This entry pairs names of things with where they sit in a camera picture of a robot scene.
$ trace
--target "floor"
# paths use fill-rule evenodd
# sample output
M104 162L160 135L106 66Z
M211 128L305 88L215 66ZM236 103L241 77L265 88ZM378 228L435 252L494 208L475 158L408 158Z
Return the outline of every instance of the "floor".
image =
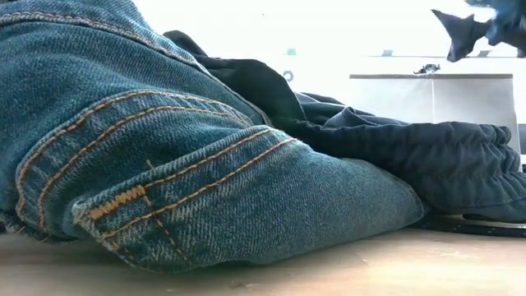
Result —
M265 267L154 275L94 244L0 236L0 295L525 295L526 241L406 229Z

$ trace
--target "jeans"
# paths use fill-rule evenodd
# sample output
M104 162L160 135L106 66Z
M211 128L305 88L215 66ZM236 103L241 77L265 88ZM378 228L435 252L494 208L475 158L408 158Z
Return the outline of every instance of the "jeans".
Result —
M426 207L272 128L127 0L0 5L0 220L128 264L267 263L400 229Z

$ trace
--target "wooden floor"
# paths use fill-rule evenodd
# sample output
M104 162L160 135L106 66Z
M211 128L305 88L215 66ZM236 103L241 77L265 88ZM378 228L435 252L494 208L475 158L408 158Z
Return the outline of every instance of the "wooden floor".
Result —
M2 235L0 295L526 295L526 240L402 230L272 266L154 275L94 244Z

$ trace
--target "blue denim jeans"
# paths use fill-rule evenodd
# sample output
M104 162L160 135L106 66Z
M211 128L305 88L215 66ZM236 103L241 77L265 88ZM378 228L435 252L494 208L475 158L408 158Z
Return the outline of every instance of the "blue denim jeans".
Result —
M127 0L0 5L0 220L130 265L266 263L402 228L426 207L275 130Z

